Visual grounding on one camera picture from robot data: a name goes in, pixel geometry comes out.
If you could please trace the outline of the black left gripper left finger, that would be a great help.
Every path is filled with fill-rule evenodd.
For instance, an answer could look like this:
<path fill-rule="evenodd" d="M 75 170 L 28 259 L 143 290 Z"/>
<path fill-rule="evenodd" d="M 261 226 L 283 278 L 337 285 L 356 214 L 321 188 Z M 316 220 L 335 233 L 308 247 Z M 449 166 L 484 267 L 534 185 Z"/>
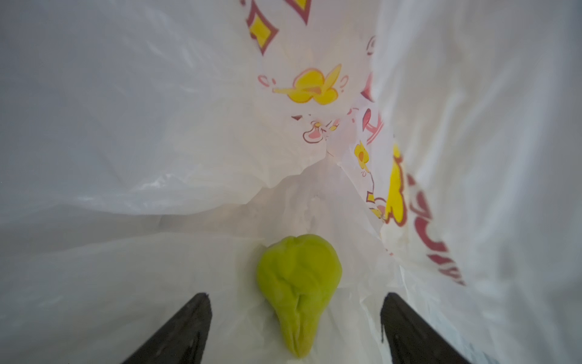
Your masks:
<path fill-rule="evenodd" d="M 200 364 L 211 321 L 210 298 L 206 293 L 198 293 L 124 364 Z"/>

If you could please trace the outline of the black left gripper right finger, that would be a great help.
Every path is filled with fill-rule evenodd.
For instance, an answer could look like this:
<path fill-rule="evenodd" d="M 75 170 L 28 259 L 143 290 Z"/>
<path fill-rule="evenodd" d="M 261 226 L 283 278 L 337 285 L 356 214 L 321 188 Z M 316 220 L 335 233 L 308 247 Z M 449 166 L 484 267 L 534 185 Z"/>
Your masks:
<path fill-rule="evenodd" d="M 389 293 L 380 311 L 383 340 L 397 364 L 468 364 L 400 295 Z"/>

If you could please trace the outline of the green pear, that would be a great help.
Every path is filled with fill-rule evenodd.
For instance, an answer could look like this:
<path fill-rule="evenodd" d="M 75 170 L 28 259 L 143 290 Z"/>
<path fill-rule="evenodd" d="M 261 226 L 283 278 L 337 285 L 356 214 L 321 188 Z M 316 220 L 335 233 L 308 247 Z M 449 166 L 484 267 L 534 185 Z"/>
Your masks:
<path fill-rule="evenodd" d="M 342 275 L 336 250 L 315 234 L 283 238 L 259 259 L 259 290 L 274 309 L 283 342 L 295 357 L 309 355 Z"/>

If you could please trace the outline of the white cartoon print plastic bag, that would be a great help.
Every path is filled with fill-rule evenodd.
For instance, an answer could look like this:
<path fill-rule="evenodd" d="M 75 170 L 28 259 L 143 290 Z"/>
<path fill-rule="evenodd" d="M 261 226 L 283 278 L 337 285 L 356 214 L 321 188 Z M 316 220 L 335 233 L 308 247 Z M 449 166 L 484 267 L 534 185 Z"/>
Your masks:
<path fill-rule="evenodd" d="M 308 356 L 256 280 L 315 234 Z M 201 363 L 581 361 L 579 1 L 3 1 L 1 361 L 124 363 L 198 293 Z"/>

